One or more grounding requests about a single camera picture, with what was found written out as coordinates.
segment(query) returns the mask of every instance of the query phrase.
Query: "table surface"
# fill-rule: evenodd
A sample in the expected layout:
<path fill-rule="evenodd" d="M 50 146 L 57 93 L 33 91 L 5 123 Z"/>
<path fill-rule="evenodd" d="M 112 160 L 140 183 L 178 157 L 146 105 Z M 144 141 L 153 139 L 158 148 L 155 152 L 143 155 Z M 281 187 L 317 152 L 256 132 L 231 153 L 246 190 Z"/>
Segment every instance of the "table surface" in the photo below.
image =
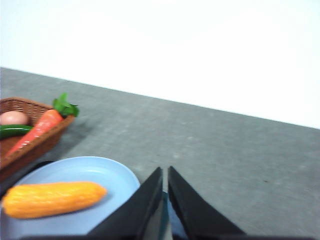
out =
<path fill-rule="evenodd" d="M 79 116 L 39 162 L 101 156 L 140 182 L 160 166 L 164 190 L 174 166 L 246 233 L 320 239 L 319 129 L 6 68 L 0 84 L 2 99 L 50 105 L 67 92 L 78 104 Z"/>

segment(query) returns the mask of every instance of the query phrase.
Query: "orange carrot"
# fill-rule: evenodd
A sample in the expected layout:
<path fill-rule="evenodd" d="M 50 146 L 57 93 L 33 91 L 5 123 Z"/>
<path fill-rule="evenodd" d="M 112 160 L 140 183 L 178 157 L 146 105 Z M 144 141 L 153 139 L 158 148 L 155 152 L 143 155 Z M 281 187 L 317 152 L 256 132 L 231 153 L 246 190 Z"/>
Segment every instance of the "orange carrot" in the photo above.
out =
<path fill-rule="evenodd" d="M 67 94 L 63 93 L 58 99 L 55 99 L 53 101 L 53 107 L 55 109 L 47 110 L 34 127 L 5 154 L 5 157 L 48 132 L 54 126 L 58 125 L 64 119 L 63 117 L 70 114 L 73 114 L 76 117 L 79 113 L 77 106 L 68 103 L 66 98 Z"/>
<path fill-rule="evenodd" d="M 54 126 L 58 125 L 63 120 L 63 117 L 55 109 L 47 110 L 34 125 L 34 127 L 24 135 L 7 153 L 6 157 L 30 143 L 35 138 L 49 131 Z"/>

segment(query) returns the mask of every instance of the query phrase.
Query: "corn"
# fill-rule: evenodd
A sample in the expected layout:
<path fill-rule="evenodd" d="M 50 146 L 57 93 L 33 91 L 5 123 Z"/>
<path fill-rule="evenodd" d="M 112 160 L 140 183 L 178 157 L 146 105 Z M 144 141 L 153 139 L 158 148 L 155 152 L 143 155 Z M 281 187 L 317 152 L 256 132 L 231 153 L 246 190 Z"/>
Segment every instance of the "corn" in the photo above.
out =
<path fill-rule="evenodd" d="M 7 191 L 2 207 L 12 218 L 39 218 L 88 208 L 106 194 L 105 188 L 90 181 L 24 184 Z"/>

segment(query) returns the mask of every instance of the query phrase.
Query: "blue plate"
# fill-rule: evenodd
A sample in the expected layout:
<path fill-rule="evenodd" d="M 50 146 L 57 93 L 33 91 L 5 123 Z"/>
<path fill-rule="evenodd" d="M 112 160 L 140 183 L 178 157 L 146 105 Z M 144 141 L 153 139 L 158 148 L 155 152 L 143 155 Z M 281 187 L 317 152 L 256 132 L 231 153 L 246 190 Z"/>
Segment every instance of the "blue plate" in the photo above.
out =
<path fill-rule="evenodd" d="M 96 205 L 61 215 L 16 219 L 1 211 L 1 239 L 38 235 L 85 235 L 125 203 L 139 188 L 134 173 L 123 164 L 104 157 L 79 156 L 45 165 L 16 185 L 54 182 L 92 181 L 108 190 Z"/>

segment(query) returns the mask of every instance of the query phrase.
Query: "fake vegetable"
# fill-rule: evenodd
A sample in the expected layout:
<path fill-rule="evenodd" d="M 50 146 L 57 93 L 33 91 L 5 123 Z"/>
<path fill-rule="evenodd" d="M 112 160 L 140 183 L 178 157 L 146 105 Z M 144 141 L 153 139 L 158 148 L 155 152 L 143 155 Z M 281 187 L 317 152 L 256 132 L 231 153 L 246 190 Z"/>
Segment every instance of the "fake vegetable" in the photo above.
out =
<path fill-rule="evenodd" d="M 54 126 L 58 125 L 68 115 L 79 114 L 77 105 L 67 102 L 67 94 L 63 93 L 59 98 L 53 100 L 53 108 L 47 110 L 34 125 L 33 129 L 24 135 L 5 155 L 9 156 L 16 150 L 30 143 L 32 140 L 40 137 L 44 133 L 48 132 Z"/>
<path fill-rule="evenodd" d="M 91 181 L 17 185 L 2 199 L 12 218 L 30 219 L 69 213 L 99 202 L 107 190 Z"/>
<path fill-rule="evenodd" d="M 25 135 L 32 129 L 32 126 L 21 124 L 10 124 L 0 126 L 0 139 L 6 139 L 13 136 Z"/>
<path fill-rule="evenodd" d="M 29 118 L 21 111 L 6 111 L 0 115 L 1 125 L 22 124 L 27 125 Z"/>

